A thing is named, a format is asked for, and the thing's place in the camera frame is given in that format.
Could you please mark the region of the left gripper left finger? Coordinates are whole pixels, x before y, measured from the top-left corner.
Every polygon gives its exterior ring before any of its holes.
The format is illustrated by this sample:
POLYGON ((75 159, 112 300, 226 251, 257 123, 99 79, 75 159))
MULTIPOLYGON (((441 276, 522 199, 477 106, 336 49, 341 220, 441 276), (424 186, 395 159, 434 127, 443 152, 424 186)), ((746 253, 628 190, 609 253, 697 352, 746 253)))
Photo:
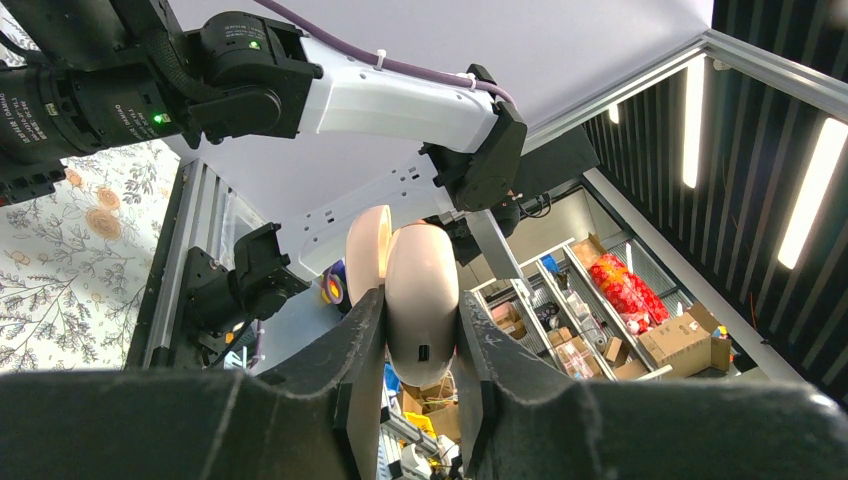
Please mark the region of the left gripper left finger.
POLYGON ((1 379, 5 479, 372 479, 385 297, 278 365, 1 379))

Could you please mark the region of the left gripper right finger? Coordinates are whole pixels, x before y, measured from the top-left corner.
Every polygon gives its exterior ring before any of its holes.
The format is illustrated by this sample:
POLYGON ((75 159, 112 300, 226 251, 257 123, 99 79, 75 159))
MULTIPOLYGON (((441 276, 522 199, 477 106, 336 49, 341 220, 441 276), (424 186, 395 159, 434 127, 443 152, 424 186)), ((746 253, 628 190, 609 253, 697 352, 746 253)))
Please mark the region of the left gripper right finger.
POLYGON ((574 380, 459 302, 471 479, 843 479, 847 417, 806 384, 574 380))

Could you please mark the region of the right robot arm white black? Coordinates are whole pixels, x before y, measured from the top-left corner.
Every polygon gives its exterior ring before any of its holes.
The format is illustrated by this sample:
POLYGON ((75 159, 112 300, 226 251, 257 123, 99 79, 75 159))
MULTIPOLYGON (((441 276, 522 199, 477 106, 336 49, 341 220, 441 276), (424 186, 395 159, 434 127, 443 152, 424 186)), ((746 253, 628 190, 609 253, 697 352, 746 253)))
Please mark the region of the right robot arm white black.
MULTIPOLYGON (((301 1, 344 40, 386 49, 450 76, 472 62, 487 67, 533 125, 556 101, 586 91, 599 69, 589 58, 591 21, 603 4, 589 1, 301 1)), ((281 224, 291 271, 310 280, 341 257, 350 223, 387 204, 394 222, 447 210, 433 184, 424 144, 472 154, 487 144, 496 118, 491 98, 464 79, 452 85, 393 73, 303 42, 323 77, 310 90, 293 139, 242 136, 196 152, 176 136, 168 145, 199 158, 264 218, 281 224)))

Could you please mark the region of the red snack package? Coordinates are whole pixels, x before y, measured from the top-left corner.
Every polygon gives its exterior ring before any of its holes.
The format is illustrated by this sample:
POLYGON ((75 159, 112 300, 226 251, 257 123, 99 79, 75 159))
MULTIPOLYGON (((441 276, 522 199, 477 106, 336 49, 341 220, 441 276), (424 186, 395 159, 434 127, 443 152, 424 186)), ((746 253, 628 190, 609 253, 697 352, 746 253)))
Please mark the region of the red snack package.
POLYGON ((671 319, 659 296, 616 256, 602 255, 588 272, 631 334, 641 335, 671 319))

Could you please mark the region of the brown cardboard box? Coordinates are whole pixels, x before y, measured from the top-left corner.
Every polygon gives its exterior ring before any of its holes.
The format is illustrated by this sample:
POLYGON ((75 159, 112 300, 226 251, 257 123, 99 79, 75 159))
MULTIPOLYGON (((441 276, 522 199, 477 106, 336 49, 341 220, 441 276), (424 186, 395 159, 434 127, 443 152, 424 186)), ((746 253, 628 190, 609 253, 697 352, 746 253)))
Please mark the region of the brown cardboard box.
POLYGON ((714 335, 720 327, 711 312, 696 302, 680 316, 641 334, 638 342, 657 367, 671 366, 664 379, 688 378, 710 368, 727 373, 732 340, 714 335))

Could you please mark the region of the floral patterned table mat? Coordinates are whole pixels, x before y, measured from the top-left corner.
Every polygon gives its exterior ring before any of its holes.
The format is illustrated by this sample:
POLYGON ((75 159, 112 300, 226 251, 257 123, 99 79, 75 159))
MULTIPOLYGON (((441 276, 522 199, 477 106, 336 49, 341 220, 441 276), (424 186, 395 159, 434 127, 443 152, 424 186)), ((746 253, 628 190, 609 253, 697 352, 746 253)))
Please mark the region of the floral patterned table mat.
POLYGON ((121 368, 186 100, 164 1, 1 5, 1 369, 121 368))

